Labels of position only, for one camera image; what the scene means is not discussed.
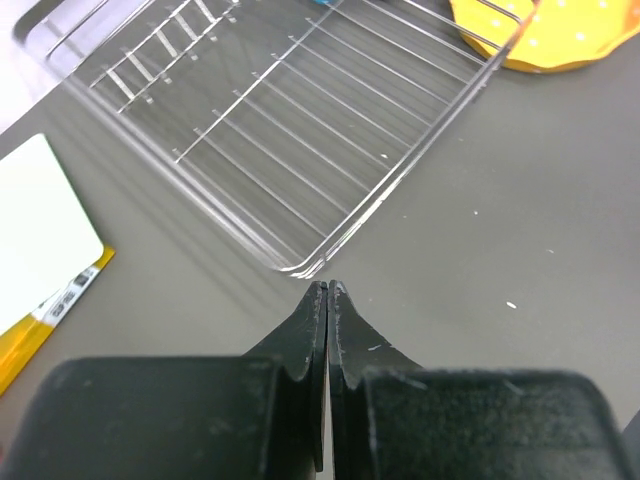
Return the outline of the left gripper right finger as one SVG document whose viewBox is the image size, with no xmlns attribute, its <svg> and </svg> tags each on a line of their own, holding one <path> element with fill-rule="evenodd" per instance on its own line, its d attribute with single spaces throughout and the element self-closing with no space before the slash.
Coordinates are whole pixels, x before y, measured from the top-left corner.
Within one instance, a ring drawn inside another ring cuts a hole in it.
<svg viewBox="0 0 640 480">
<path fill-rule="evenodd" d="M 338 479 L 631 479 L 604 395 L 563 370 L 428 369 L 327 293 Z"/>
</svg>

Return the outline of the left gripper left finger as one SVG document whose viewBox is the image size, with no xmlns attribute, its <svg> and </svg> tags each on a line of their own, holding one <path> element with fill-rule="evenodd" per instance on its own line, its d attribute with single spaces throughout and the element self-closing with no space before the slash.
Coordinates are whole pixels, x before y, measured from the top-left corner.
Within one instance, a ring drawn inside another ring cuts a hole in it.
<svg viewBox="0 0 640 480">
<path fill-rule="evenodd" d="M 40 384 L 5 479 L 312 479 L 324 466 L 328 288 L 240 356 L 85 357 Z"/>
</svg>

